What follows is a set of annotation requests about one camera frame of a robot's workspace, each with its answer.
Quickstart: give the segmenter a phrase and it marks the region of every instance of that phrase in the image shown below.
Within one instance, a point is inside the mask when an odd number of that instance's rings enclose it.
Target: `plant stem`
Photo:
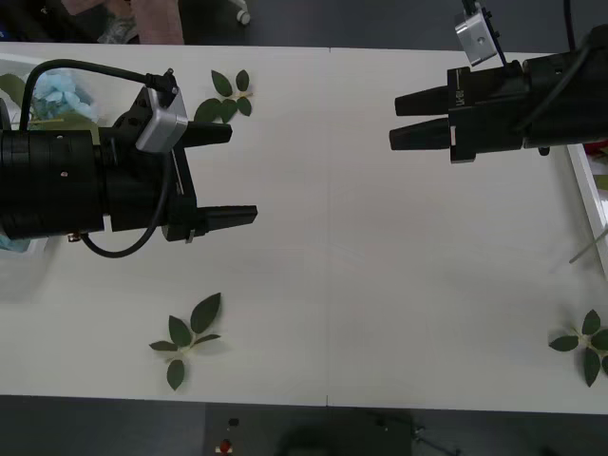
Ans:
[[[596,349],[592,344],[591,344],[591,337],[588,335],[583,335],[580,332],[578,332],[574,327],[571,328],[571,330],[575,333],[575,335],[577,335],[579,337],[579,341],[582,341],[583,344],[585,344],[585,347],[588,349],[593,350],[595,353],[597,353],[599,355],[599,357],[603,358],[604,356],[608,356],[608,351],[605,350],[598,350]]]
[[[230,97],[226,97],[226,100],[236,100],[238,98],[250,98],[254,96],[254,92],[240,92],[238,95],[231,95]]]
[[[570,264],[574,263],[577,259],[579,259],[580,257],[582,257],[584,254],[587,253],[587,251],[589,249],[591,249],[594,245],[596,245],[598,242],[600,242],[602,239],[604,239],[606,236],[608,236],[608,228],[606,228],[601,235],[599,235],[597,238],[595,238],[594,240],[592,240],[589,244],[587,244],[585,246],[584,249],[582,249],[580,252],[578,252],[574,258],[572,258],[569,262]]]

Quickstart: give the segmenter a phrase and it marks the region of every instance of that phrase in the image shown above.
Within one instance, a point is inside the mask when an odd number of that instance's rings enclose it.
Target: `gray floor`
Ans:
[[[15,396],[0,404],[0,454],[7,456],[212,456],[223,439],[235,456],[285,456],[280,449],[296,436],[336,449],[300,453],[307,456],[442,456],[411,443],[412,422],[426,428],[423,438],[462,456],[543,456],[544,447],[556,456],[602,456],[608,448],[608,416]]]
[[[605,0],[575,0],[580,38],[608,22]],[[184,37],[192,45],[460,49],[454,15],[460,0],[248,0],[251,24],[236,22],[227,0],[181,0]],[[484,0],[506,51],[563,52],[561,0]]]

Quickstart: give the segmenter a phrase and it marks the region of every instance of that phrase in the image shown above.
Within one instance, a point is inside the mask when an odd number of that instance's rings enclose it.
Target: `black cable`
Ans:
[[[114,76],[115,78],[126,79],[128,81],[134,81],[136,83],[148,84],[150,82],[149,76],[134,71],[128,71],[126,69],[115,68],[113,66],[104,66],[91,64],[89,62],[80,62],[78,60],[49,60],[43,62],[39,66],[35,67],[28,76],[26,81],[26,87],[23,92],[23,102],[21,106],[21,118],[19,120],[19,129],[26,131],[28,129],[29,122],[29,108],[31,106],[31,98],[34,93],[34,87],[38,78],[46,71],[56,68],[74,68],[83,69],[84,71],[91,71],[93,73],[101,73],[107,76]]]
[[[570,50],[575,50],[577,48],[577,43],[574,39],[574,27],[572,25],[572,8],[570,5],[570,0],[563,0],[563,19],[566,23],[568,47],[570,48]]]
[[[549,94],[521,121],[519,121],[515,126],[515,131],[522,131],[527,128],[530,124],[536,121],[539,116],[555,101],[556,98],[563,92],[563,90],[570,84],[570,81],[577,75],[582,64],[585,63],[587,57],[589,56],[589,52],[591,52],[591,47],[588,42],[585,40],[584,45],[579,51],[577,55],[577,59],[574,63],[563,73],[560,80],[557,84],[551,89]]]
[[[88,236],[87,233],[81,235],[81,239],[86,247],[88,247],[92,252],[96,253],[99,256],[106,258],[124,258],[131,254],[134,254],[138,250],[140,250],[143,245],[152,238],[152,234],[156,230],[157,226],[161,221],[162,211],[164,210],[164,205],[167,202],[167,197],[169,195],[169,184],[171,182],[171,152],[167,152],[164,154],[162,158],[162,187],[161,187],[161,197],[159,198],[159,203],[156,206],[154,211],[154,215],[148,224],[145,232],[142,237],[139,238],[137,242],[135,242],[131,247],[121,250],[119,252],[109,252],[107,250],[98,247]]]
[[[93,73],[105,74],[107,76],[113,76],[115,78],[126,79],[127,81],[134,81],[136,83],[145,84],[146,86],[150,86],[153,84],[153,76],[150,74],[143,75],[141,73],[136,73],[134,71],[128,71],[126,69],[115,68],[113,66],[104,66],[91,64],[89,62],[81,62],[78,60],[69,60],[69,59],[59,59],[59,60],[49,60],[48,62],[43,62],[42,64],[35,67],[28,76],[28,80],[26,81],[26,86],[24,88],[23,94],[23,102],[21,105],[21,118],[19,120],[19,129],[22,131],[28,130],[29,123],[29,108],[31,107],[31,99],[33,97],[34,88],[36,87],[36,82],[38,78],[51,69],[56,68],[73,68],[73,69],[82,69],[84,71],[91,71]],[[86,247],[88,247],[92,252],[106,258],[123,258],[127,257],[138,250],[140,250],[143,245],[152,237],[152,234],[156,230],[157,226],[161,221],[162,211],[164,210],[164,206],[167,202],[167,198],[169,195],[169,184],[171,181],[171,151],[164,154],[162,160],[162,185],[161,185],[161,196],[159,197],[159,203],[154,211],[154,215],[150,220],[148,227],[143,233],[142,237],[139,238],[137,242],[135,242],[131,247],[121,250],[120,252],[109,252],[98,247],[88,236],[87,233],[84,233],[81,236],[83,243]]]

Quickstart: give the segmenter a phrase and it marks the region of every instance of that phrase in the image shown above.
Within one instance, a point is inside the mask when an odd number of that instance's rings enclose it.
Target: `green leaf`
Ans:
[[[218,94],[222,97],[232,96],[232,86],[230,81],[221,73],[211,70],[211,78],[213,79],[213,85],[215,86]]]
[[[608,330],[601,330],[591,338],[591,345],[596,349],[608,351]]]
[[[204,333],[216,319],[221,304],[221,293],[212,294],[203,299],[190,315],[190,328],[196,334]]]
[[[249,74],[247,74],[247,71],[244,69],[237,75],[237,87],[241,92],[244,92],[249,88]]]
[[[582,322],[582,333],[585,335],[595,334],[599,330],[599,315],[596,311],[591,310],[586,316],[585,321]]]
[[[175,316],[169,316],[169,334],[178,347],[187,347],[192,342],[192,334],[186,324]]]
[[[230,120],[237,114],[237,102],[234,100],[224,100],[221,102],[221,121],[228,124]]]
[[[237,100],[237,107],[240,113],[244,116],[251,116],[251,102],[247,100],[245,97],[240,97]]]
[[[219,107],[221,101],[217,98],[210,98],[202,102],[194,115],[196,122],[212,122],[219,117]]]
[[[578,346],[579,337],[577,335],[564,335],[549,344],[549,347],[558,352],[570,352]]]
[[[186,367],[180,359],[174,359],[167,368],[167,382],[173,391],[177,390],[183,382],[186,374]]]
[[[599,356],[594,350],[587,348],[585,349],[584,359],[585,381],[587,382],[587,386],[591,387],[596,378],[598,378]]]
[[[60,122],[41,122],[38,129],[46,131],[72,131],[87,130],[91,132],[94,144],[99,144],[99,126],[85,116],[77,112],[67,112],[58,117]]]
[[[594,176],[594,181],[596,182],[596,187],[599,190],[608,190],[608,176]]]
[[[216,340],[216,339],[219,339],[219,336],[217,334],[205,335],[204,337],[197,339],[197,341],[194,344],[192,344],[192,346],[194,347],[195,345],[202,344],[203,342],[207,342],[208,340]]]
[[[26,89],[26,83],[21,81],[14,74],[3,74],[0,76],[0,90],[6,92],[10,99],[19,107],[23,102],[23,92]]]
[[[178,350],[177,345],[167,342],[166,340],[154,342],[153,344],[150,344],[150,348],[152,350],[156,350],[157,352],[176,352]]]

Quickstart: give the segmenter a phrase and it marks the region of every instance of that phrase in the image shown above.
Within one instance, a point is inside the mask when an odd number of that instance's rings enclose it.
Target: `white table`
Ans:
[[[608,318],[597,255],[568,264],[591,235],[563,148],[467,165],[451,165],[446,151],[390,151],[389,130],[421,120],[395,117],[394,97],[444,84],[448,68],[466,65],[463,53],[3,52],[172,67],[191,116],[214,93],[211,69],[246,68],[253,116],[233,120],[230,143],[188,157],[200,205],[257,204],[259,216],[191,245],[157,233],[123,260],[62,241],[31,290],[0,290],[0,394],[608,411],[608,380],[588,389],[575,356],[547,347],[564,319],[580,323],[592,307]],[[139,90],[98,88],[108,119]],[[137,235],[95,238],[118,248]],[[168,335],[168,315],[187,318],[217,291],[222,339],[190,357],[173,393],[147,344]]]

